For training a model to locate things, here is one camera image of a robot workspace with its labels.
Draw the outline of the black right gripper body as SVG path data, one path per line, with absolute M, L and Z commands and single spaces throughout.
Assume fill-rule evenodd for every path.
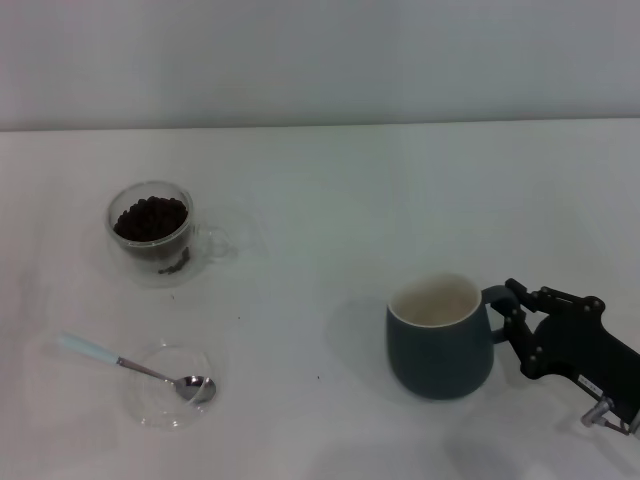
M 609 334 L 598 313 L 550 315 L 534 331 L 535 360 L 528 377 L 563 376 L 576 385 L 580 377 L 593 386 L 594 398 L 612 400 L 612 412 L 623 421 L 639 412 L 639 354 Z

